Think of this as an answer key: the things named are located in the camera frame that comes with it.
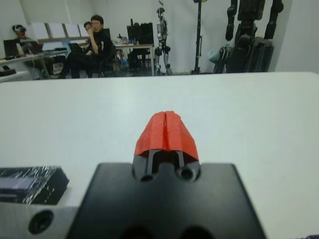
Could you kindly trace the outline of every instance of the table surface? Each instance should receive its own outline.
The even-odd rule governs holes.
[[[3,83],[0,165],[62,166],[59,205],[79,205],[97,164],[132,162],[151,116],[173,110],[201,163],[236,165],[268,238],[302,238],[319,232],[318,103],[313,73]]]
[[[13,75],[0,77],[0,83],[6,82],[6,81],[9,81],[9,80],[21,77],[21,76],[27,76],[27,75],[29,75],[29,77],[31,77],[30,72],[28,72],[28,71],[18,71]]]
[[[67,50],[63,50],[63,51],[49,51],[49,52],[43,52],[43,53],[39,53],[36,55],[26,55],[26,56],[22,56],[19,58],[15,58],[12,60],[5,60],[5,59],[1,59],[0,60],[0,66],[2,65],[8,65],[8,64],[13,64],[13,63],[17,63],[17,62],[24,62],[24,61],[30,61],[32,59],[38,59],[41,56],[45,57],[45,56],[54,56],[54,55],[59,55],[59,54],[66,54],[68,51]]]
[[[118,48],[146,48],[146,47],[153,47],[154,44],[116,44],[115,47]]]

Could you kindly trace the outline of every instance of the robot leg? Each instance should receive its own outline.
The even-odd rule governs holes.
[[[165,68],[166,68],[166,74],[168,76],[173,74],[173,72],[171,71],[171,68],[170,68],[170,64],[168,63],[169,51],[170,51],[170,47],[166,46],[164,49],[164,63],[165,63]]]
[[[161,50],[159,47],[155,49],[155,72],[156,75],[160,76],[160,56],[161,56]]]

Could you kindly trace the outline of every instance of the person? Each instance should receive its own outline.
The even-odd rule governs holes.
[[[22,50],[24,54],[30,54],[30,51],[26,45],[27,42],[34,41],[32,38],[26,36],[26,28],[23,27],[22,25],[14,25],[12,26],[12,30],[16,33],[17,42],[20,43]],[[54,64],[54,59],[52,57],[44,57],[43,58],[44,64],[46,66],[46,69],[48,70],[49,75],[53,75],[53,64]],[[28,67],[34,67],[39,70],[43,70],[42,62],[40,59],[36,59],[34,61],[26,61],[25,65]]]
[[[99,15],[91,17],[92,27],[87,30],[91,43],[89,51],[85,53],[71,52],[64,63],[60,78],[65,79],[71,71],[71,77],[80,78],[80,70],[97,68],[101,60],[110,57],[113,44],[104,32],[104,20]]]

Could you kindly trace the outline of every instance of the black pole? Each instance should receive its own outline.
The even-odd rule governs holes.
[[[197,22],[197,39],[196,39],[196,59],[195,59],[195,69],[193,71],[193,74],[199,74],[200,73],[200,67],[198,67],[198,61],[199,61],[199,42],[200,42],[200,22],[201,22],[201,2],[202,0],[198,0],[198,22]]]

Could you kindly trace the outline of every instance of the laptop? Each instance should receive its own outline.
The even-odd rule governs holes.
[[[19,55],[16,44],[19,43],[17,40],[5,40],[3,41],[5,56]]]
[[[33,55],[36,55],[36,54],[39,54],[39,53],[42,53],[43,50],[43,45],[40,45],[39,43],[37,43],[36,41],[30,41],[30,42],[26,42],[25,43],[26,46],[28,47],[29,51],[33,54]]]

